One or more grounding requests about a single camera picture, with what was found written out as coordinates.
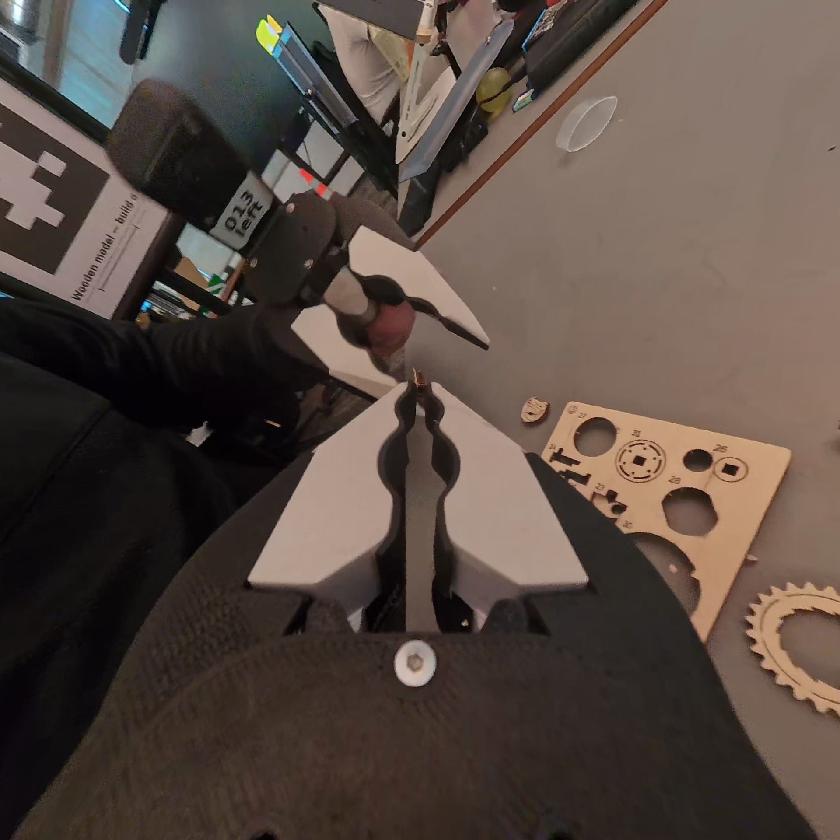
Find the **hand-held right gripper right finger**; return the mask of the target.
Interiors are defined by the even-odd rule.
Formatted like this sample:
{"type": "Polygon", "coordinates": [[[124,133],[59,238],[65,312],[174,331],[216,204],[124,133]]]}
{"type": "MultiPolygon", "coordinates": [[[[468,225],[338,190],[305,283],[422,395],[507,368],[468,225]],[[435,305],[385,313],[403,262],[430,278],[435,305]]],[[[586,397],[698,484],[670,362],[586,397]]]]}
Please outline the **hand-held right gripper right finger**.
{"type": "Polygon", "coordinates": [[[444,633],[480,630],[502,601],[579,592],[589,576],[524,449],[441,384],[423,388],[437,501],[432,598],[444,633]]]}

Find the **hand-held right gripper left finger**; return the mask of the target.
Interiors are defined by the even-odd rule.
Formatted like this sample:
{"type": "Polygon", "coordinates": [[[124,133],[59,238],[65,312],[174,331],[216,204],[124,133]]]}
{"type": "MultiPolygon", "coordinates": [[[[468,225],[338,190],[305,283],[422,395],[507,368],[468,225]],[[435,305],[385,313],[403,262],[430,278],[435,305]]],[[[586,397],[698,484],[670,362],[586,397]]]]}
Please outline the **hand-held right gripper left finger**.
{"type": "Polygon", "coordinates": [[[404,586],[407,434],[417,387],[402,383],[311,453],[248,584],[339,604],[355,632],[404,586]]]}

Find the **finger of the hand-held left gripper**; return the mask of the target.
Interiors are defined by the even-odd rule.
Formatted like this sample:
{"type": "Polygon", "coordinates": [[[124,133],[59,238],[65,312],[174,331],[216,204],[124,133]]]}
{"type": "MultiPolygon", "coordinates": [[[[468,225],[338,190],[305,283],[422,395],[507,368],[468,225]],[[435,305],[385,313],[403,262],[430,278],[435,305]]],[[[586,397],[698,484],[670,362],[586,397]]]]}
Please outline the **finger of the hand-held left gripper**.
{"type": "Polygon", "coordinates": [[[343,336],[337,316],[329,307],[301,310],[291,329],[326,366],[331,377],[348,389],[374,401],[393,391],[406,391],[404,382],[376,366],[367,349],[343,336]]]}
{"type": "Polygon", "coordinates": [[[446,330],[488,350],[490,341],[474,313],[421,253],[359,227],[348,245],[348,269],[375,303],[406,302],[446,330]]]}

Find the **wooden parts sheet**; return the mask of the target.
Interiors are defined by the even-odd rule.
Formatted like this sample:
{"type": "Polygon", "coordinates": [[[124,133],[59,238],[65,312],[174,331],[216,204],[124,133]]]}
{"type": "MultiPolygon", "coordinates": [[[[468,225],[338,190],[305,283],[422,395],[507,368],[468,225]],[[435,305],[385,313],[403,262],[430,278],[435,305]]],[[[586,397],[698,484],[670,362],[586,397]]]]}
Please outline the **wooden parts sheet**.
{"type": "Polygon", "coordinates": [[[698,588],[690,614],[706,643],[791,462],[790,450],[582,402],[562,411],[542,459],[627,535],[653,535],[687,560],[698,588]],[[699,492],[704,534],[669,523],[666,501],[699,492]]]}

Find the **person's left forearm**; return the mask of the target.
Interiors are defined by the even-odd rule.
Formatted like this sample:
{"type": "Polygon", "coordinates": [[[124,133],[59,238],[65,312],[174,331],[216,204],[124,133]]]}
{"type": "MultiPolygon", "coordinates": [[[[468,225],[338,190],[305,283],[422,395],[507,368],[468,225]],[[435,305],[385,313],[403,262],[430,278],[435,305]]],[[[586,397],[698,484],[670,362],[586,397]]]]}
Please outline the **person's left forearm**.
{"type": "Polygon", "coordinates": [[[220,427],[278,407],[329,378],[291,325],[299,311],[259,303],[218,319],[115,322],[79,308],[4,298],[2,353],[158,427],[220,427]]]}

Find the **person's left hand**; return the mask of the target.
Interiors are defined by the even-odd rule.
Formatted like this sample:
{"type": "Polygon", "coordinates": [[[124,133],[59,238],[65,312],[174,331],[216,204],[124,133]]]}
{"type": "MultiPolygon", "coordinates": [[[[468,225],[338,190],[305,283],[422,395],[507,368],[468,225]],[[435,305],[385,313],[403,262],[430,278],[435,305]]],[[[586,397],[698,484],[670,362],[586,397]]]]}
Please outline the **person's left hand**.
{"type": "Polygon", "coordinates": [[[395,306],[379,303],[375,317],[364,328],[371,352],[387,358],[403,348],[413,331],[416,315],[408,301],[395,306]]]}

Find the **black monitor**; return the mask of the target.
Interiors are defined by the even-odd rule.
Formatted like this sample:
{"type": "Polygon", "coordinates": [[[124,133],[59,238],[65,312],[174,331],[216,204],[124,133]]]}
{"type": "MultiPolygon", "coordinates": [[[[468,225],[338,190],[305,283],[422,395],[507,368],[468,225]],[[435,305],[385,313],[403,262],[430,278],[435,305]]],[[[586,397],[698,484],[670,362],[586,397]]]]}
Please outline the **black monitor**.
{"type": "Polygon", "coordinates": [[[188,94],[257,173],[271,170],[277,152],[297,156],[280,180],[327,189],[340,171],[340,147],[303,111],[299,90],[257,39],[258,24],[290,24],[303,43],[332,47],[329,28],[313,2],[170,1],[157,17],[145,58],[129,66],[132,83],[171,83],[188,94]]]}

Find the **framed marker sign board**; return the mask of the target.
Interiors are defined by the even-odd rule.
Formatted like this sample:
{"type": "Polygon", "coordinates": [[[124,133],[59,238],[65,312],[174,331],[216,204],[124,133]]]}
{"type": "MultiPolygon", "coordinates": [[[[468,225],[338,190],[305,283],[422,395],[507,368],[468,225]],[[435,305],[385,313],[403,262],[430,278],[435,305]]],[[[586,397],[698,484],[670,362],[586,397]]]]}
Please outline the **framed marker sign board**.
{"type": "Polygon", "coordinates": [[[173,220],[99,143],[2,80],[2,277],[111,318],[178,237],[173,220]]]}

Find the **blue grey plastic lid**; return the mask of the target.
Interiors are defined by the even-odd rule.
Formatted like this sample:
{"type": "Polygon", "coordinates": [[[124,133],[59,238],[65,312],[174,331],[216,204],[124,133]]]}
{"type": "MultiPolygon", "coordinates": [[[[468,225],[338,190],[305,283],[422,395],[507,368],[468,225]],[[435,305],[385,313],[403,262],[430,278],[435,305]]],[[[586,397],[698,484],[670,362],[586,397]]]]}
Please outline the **blue grey plastic lid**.
{"type": "Polygon", "coordinates": [[[397,144],[406,147],[397,161],[397,182],[403,184],[426,173],[468,105],[475,100],[480,80],[499,56],[514,28],[512,17],[502,19],[478,45],[459,76],[450,68],[435,81],[424,98],[431,108],[411,132],[400,129],[397,144]]]}

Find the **yellow green ball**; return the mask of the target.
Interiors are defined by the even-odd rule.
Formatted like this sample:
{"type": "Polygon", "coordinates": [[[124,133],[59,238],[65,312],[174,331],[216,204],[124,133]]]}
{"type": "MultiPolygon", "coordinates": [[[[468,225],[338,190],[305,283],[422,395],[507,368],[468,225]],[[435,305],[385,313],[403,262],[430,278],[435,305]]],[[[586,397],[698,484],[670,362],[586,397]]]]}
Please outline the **yellow green ball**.
{"type": "Polygon", "coordinates": [[[511,75],[502,67],[488,69],[476,89],[476,101],[489,118],[496,117],[511,99],[511,75]]]}

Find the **black flat board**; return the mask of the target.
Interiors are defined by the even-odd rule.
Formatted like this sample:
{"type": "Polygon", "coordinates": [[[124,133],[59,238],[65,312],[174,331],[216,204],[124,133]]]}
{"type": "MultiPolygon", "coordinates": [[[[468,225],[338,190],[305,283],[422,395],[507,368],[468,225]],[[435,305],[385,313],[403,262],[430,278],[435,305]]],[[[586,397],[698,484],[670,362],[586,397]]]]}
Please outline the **black flat board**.
{"type": "Polygon", "coordinates": [[[318,1],[401,38],[425,44],[434,32],[437,1],[318,1]]]}

